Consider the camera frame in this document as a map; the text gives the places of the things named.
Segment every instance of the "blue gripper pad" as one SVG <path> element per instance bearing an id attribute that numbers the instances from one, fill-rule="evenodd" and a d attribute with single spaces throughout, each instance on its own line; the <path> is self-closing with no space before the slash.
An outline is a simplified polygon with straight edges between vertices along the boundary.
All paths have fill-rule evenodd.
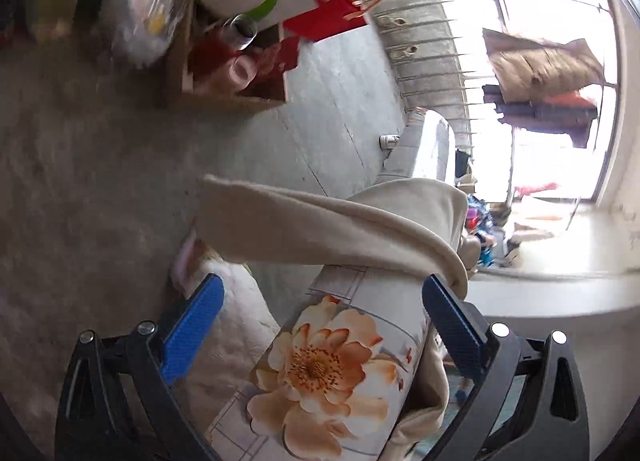
<path id="1" fill-rule="evenodd" d="M 167 385 L 187 374 L 224 300 L 225 288 L 216 275 L 205 279 L 189 299 L 187 309 L 164 342 L 160 373 Z"/>
<path id="2" fill-rule="evenodd" d="M 459 306 L 458 297 L 445 288 L 435 275 L 431 275 L 422 284 L 422 304 L 460 374 L 474 381 L 480 380 L 484 375 L 484 340 Z"/>

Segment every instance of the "red bag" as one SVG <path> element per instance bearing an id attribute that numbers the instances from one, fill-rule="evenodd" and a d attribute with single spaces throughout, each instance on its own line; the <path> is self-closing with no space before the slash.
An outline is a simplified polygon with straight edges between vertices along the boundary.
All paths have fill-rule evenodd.
<path id="1" fill-rule="evenodd" d="M 366 8 L 355 2 L 371 1 Z M 382 0 L 316 0 L 318 7 L 284 21 L 284 27 L 318 42 L 330 36 L 367 25 L 364 14 Z"/>

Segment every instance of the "metal screw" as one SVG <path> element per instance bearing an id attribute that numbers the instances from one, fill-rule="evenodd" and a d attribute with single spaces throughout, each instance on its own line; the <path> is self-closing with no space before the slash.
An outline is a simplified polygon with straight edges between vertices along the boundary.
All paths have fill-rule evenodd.
<path id="1" fill-rule="evenodd" d="M 80 333 L 80 336 L 78 338 L 78 340 L 80 340 L 81 344 L 88 344 L 90 343 L 92 340 L 94 339 L 94 332 L 93 331 L 83 331 L 82 333 Z"/>
<path id="2" fill-rule="evenodd" d="M 562 331 L 552 332 L 551 338 L 553 338 L 553 340 L 555 342 L 558 342 L 559 344 L 564 344 L 566 342 L 566 335 Z"/>
<path id="3" fill-rule="evenodd" d="M 143 336 L 150 335 L 155 330 L 156 324 L 151 322 L 151 320 L 145 320 L 144 322 L 140 322 L 140 324 L 138 325 L 138 333 Z"/>
<path id="4" fill-rule="evenodd" d="M 494 335 L 500 336 L 501 338 L 504 338 L 509 334 L 509 328 L 501 322 L 496 322 L 495 324 L 493 324 L 491 326 L 491 330 L 494 333 Z"/>

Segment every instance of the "cardboard box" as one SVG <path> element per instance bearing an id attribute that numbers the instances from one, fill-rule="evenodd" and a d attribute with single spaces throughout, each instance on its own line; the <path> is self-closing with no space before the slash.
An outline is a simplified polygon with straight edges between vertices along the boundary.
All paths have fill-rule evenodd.
<path id="1" fill-rule="evenodd" d="M 284 105 L 287 101 L 287 86 L 284 74 L 275 78 L 250 84 L 244 91 L 235 95 L 222 95 L 210 92 L 206 95 L 194 94 L 193 75 L 189 72 L 187 61 L 191 49 L 191 19 L 194 0 L 190 0 L 187 13 L 175 30 L 174 41 L 169 47 L 165 60 L 165 97 L 170 105 L 185 105 L 197 108 L 210 108 L 221 112 L 256 114 L 270 108 Z M 252 44 L 268 47 L 283 40 L 284 29 L 277 25 L 258 33 Z"/>

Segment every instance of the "plastic bag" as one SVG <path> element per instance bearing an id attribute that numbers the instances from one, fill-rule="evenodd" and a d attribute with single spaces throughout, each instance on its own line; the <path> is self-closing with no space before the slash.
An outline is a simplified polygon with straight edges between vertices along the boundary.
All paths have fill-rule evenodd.
<path id="1" fill-rule="evenodd" d="M 166 53 L 189 0 L 104 0 L 100 20 L 111 31 L 111 49 L 138 68 Z"/>

